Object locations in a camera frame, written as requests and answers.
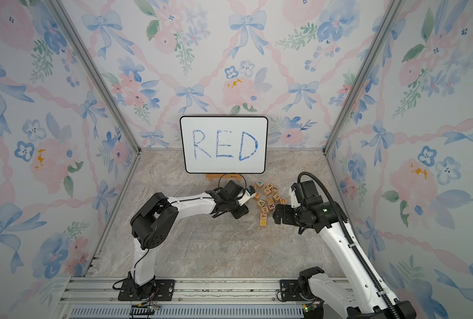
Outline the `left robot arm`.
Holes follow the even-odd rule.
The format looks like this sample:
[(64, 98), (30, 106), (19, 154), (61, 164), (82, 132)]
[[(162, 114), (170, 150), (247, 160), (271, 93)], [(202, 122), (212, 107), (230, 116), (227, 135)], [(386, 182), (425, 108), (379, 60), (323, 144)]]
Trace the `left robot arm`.
[(246, 203), (255, 196), (254, 187), (242, 187), (233, 180), (224, 187), (187, 197), (167, 197), (162, 192), (153, 194), (130, 221), (134, 238), (132, 283), (141, 288), (154, 282), (157, 249), (176, 221), (197, 215), (218, 218), (226, 213), (240, 219), (249, 212)]

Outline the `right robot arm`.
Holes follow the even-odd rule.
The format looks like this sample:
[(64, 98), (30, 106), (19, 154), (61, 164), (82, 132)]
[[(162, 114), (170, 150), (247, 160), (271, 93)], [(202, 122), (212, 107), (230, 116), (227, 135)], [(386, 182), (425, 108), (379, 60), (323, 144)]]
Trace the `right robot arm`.
[(313, 229), (335, 255), (351, 287), (344, 289), (320, 267), (298, 276), (300, 295), (328, 304), (341, 318), (415, 318), (408, 300), (400, 300), (379, 276), (358, 243), (341, 206), (321, 181), (297, 180), (290, 189), (291, 204), (280, 204), (273, 212), (278, 225), (297, 227), (300, 233)]

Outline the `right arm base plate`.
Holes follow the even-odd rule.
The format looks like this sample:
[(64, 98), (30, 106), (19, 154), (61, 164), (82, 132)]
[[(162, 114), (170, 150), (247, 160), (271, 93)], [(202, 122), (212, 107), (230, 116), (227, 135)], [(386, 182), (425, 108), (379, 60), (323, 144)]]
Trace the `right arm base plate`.
[(295, 279), (280, 280), (280, 288), (276, 291), (276, 298), (281, 302), (329, 301), (336, 294), (326, 280), (309, 279), (300, 282)]

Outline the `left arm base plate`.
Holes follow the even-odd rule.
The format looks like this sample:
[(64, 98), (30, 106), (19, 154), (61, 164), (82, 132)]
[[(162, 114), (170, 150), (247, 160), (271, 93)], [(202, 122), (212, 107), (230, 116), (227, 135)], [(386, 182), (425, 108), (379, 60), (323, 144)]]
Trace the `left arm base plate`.
[(152, 279), (142, 286), (134, 283), (133, 279), (124, 279), (119, 288), (119, 301), (172, 301), (175, 289), (173, 279)]

